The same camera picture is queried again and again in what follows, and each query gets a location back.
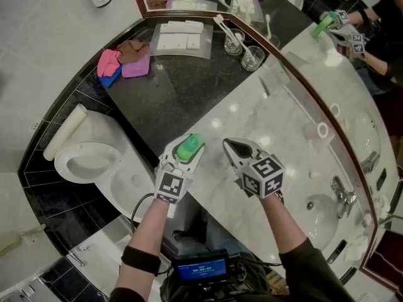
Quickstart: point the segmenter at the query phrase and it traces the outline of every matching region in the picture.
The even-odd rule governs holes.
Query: mirror frame
[[[233,14],[230,13],[219,13],[216,11],[197,11],[197,10],[186,10],[186,11],[181,11],[181,10],[147,10],[147,6],[145,5],[144,0],[136,0],[137,5],[140,9],[141,15],[144,19],[147,18],[162,18],[162,17],[170,17],[170,16],[187,16],[187,17],[201,17],[201,18],[213,18],[217,14],[222,14],[225,20],[229,20],[236,26],[238,26],[242,31],[247,33],[251,38],[253,38],[255,41],[257,41],[268,53],[272,54],[275,56],[278,60],[280,60],[283,65],[299,80],[299,82],[304,86],[305,90],[308,92],[310,97],[314,99],[318,107],[321,109],[321,111],[325,114],[327,119],[331,122],[333,125],[335,132],[338,134],[341,142],[343,143],[343,146],[345,147],[353,165],[354,168],[357,172],[357,175],[360,179],[361,184],[363,185],[363,190],[365,192],[366,198],[368,200],[368,204],[370,206],[370,214],[373,220],[373,232],[371,235],[371,239],[368,244],[368,248],[365,252],[364,258],[361,260],[360,267],[358,268],[360,271],[365,273],[366,275],[370,276],[372,279],[376,280],[377,282],[383,284],[384,286],[390,288],[390,289],[396,289],[394,285],[391,285],[391,283],[387,282],[383,278],[379,277],[377,274],[374,274],[371,270],[367,269],[365,267],[365,264],[367,263],[368,259],[371,257],[373,251],[374,251],[374,245],[375,245],[375,240],[377,237],[378,233],[378,219],[377,215],[375,213],[375,207],[373,205],[372,201],[372,196],[370,189],[368,187],[368,184],[365,179],[365,175],[361,169],[360,162],[358,161],[354,150],[344,133],[343,129],[340,127],[337,119],[332,115],[330,109],[327,107],[326,103],[323,101],[323,99],[319,96],[317,91],[313,88],[313,86],[310,84],[310,82],[299,72],[299,70],[294,67],[289,60],[277,49],[275,48],[270,42],[268,42],[263,35],[258,33],[255,29],[251,28],[248,26],[243,20],[239,19],[238,17],[234,16]]]

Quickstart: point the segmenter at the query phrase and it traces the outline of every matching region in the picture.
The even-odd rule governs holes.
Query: blue screen
[[[210,262],[202,262],[197,264],[178,266],[178,271],[182,281],[192,279],[205,279],[225,275],[225,259],[211,260]]]

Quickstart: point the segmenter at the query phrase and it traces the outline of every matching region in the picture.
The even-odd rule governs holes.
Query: sink drain
[[[308,210],[312,210],[313,207],[314,207],[314,202],[313,202],[313,201],[309,201],[309,203],[307,204],[307,209],[308,209]]]

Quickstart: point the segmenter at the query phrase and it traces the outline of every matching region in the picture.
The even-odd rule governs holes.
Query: black wristband
[[[363,17],[364,25],[370,24],[370,19],[368,18],[366,12],[364,10],[359,10],[361,17]]]
[[[122,262],[126,265],[141,271],[158,275],[161,260],[158,256],[152,255],[134,247],[126,246],[122,255]]]
[[[392,65],[391,64],[388,64],[388,68],[387,68],[387,70],[386,70],[386,74],[385,74],[385,77],[387,78],[387,79],[392,79],[393,78],[393,68],[392,68]]]

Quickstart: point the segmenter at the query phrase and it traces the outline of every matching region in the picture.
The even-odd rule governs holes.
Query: green object
[[[330,12],[323,20],[317,25],[317,27],[310,34],[312,38],[317,38],[322,31],[324,31],[334,20],[336,19],[336,14]]]
[[[200,134],[192,134],[178,147],[176,155],[183,161],[189,160],[203,144],[204,140]]]

